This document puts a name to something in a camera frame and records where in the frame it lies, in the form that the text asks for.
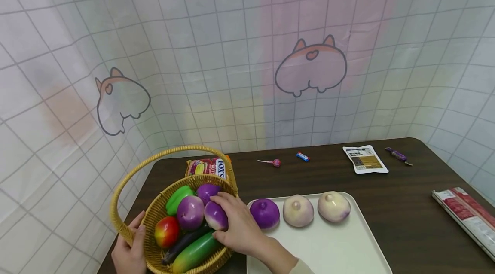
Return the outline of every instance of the white curtain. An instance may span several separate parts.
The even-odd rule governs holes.
[[[494,9],[0,0],[0,273],[96,273],[116,235],[117,183],[183,144],[414,137],[494,202]],[[149,171],[122,192],[123,218]]]

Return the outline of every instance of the hand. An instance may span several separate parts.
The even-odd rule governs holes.
[[[141,225],[144,211],[137,215],[129,227],[134,232],[132,247],[120,235],[112,251],[112,260],[117,274],[146,274],[146,259],[144,258],[144,236],[146,228]]]
[[[219,192],[218,196],[211,196],[210,199],[222,207],[229,219],[228,231],[216,231],[214,238],[238,253],[256,255],[257,248],[268,237],[261,232],[244,202],[225,192]]]

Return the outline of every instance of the basket handle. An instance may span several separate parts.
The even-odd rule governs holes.
[[[133,240],[134,240],[134,232],[129,228],[129,226],[127,226],[122,221],[122,219],[120,218],[119,213],[117,211],[118,199],[119,199],[120,193],[124,189],[124,186],[127,184],[127,182],[129,182],[129,180],[131,179],[131,177],[134,176],[134,174],[136,174],[139,170],[143,169],[144,166],[151,163],[152,161],[157,160],[163,156],[177,153],[177,152],[181,152],[181,151],[185,151],[185,150],[206,151],[206,152],[212,153],[212,154],[220,157],[222,160],[224,160],[225,167],[227,169],[228,180],[232,184],[232,187],[234,188],[235,194],[238,195],[237,182],[235,182],[234,170],[232,169],[232,163],[231,163],[230,159],[227,158],[227,156],[225,156],[225,154],[223,154],[221,151],[219,151],[217,149],[214,149],[214,148],[208,147],[208,146],[203,146],[203,145],[184,145],[184,146],[179,146],[179,147],[175,147],[175,148],[170,148],[168,150],[164,150],[158,154],[155,154],[155,155],[149,157],[148,159],[144,160],[140,164],[138,164],[134,169],[132,169],[131,172],[129,172],[127,174],[127,176],[124,177],[124,179],[121,181],[121,183],[117,186],[117,189],[115,189],[115,192],[114,192],[113,197],[112,197],[112,201],[110,203],[110,219],[111,219],[113,225],[115,226],[115,229],[117,230],[117,232],[120,235],[122,235],[122,237],[124,237],[124,239],[127,241],[127,243],[129,245],[131,245]]]

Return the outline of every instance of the snack pouch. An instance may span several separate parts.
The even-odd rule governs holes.
[[[195,174],[214,174],[222,179],[228,179],[227,171],[225,170],[225,163],[219,157],[212,159],[205,158],[199,160],[188,160],[186,176],[188,177]]]
[[[343,146],[342,149],[352,161],[355,173],[388,173],[388,169],[371,145],[361,147]]]

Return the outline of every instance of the cat ears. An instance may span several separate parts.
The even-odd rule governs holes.
[[[124,76],[124,75],[119,69],[113,67],[112,69],[110,69],[110,78],[114,78],[116,76]],[[101,91],[100,80],[98,80],[98,78],[95,78],[95,82],[96,82],[96,87],[98,88],[98,91]]]
[[[303,49],[304,47],[306,47],[306,42],[304,41],[304,39],[301,38],[297,40],[296,46],[294,46],[294,50],[292,52],[295,53],[300,49]]]
[[[331,34],[329,34],[323,41],[323,44],[326,44],[327,46],[335,46],[335,39]]]
[[[335,39],[333,38],[333,36],[331,34],[329,34],[325,40],[323,41],[323,44],[327,45],[327,46],[335,46]],[[293,53],[303,49],[304,47],[306,47],[306,41],[304,41],[304,39],[299,39],[297,40],[297,43],[296,43],[296,46],[294,46],[294,50],[292,51]]]

